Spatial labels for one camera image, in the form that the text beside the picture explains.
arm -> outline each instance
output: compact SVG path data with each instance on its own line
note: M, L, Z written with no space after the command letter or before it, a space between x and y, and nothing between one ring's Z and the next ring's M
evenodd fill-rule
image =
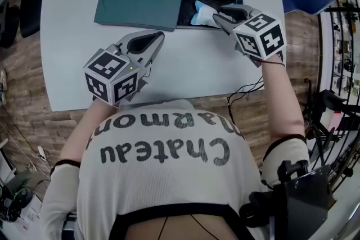
M69 159L81 162L85 146L95 128L114 113L116 113L115 107L95 99L67 139L61 150L60 160Z
M278 55L268 59L281 62ZM304 120L298 99L282 65L262 63L269 114L270 143L292 134L304 135Z

floor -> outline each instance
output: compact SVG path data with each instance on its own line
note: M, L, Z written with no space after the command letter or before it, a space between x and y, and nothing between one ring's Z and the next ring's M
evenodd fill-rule
M287 72L299 102L306 102L307 84L304 79L309 78L316 87L318 77L320 53L317 17L292 12L285 15L285 24ZM3 125L0 125L0 138L10 139L4 151L19 171L24 170L29 159L16 147L17 144L41 170L48 173L48 165L45 166L37 158L30 146L36 151L38 145L43 146L53 165L84 111L51 112L44 84L39 33L26 39L18 34L16 43L10 49L0 51L0 66L6 69L8 75L8 104L0 108L0 124ZM190 101L197 108L229 118L226 97L202 97ZM269 146L264 91L248 94L235 102L232 109L235 122L245 134L259 164ZM36 187L35 192L41 199L47 185L47 182L43 182Z

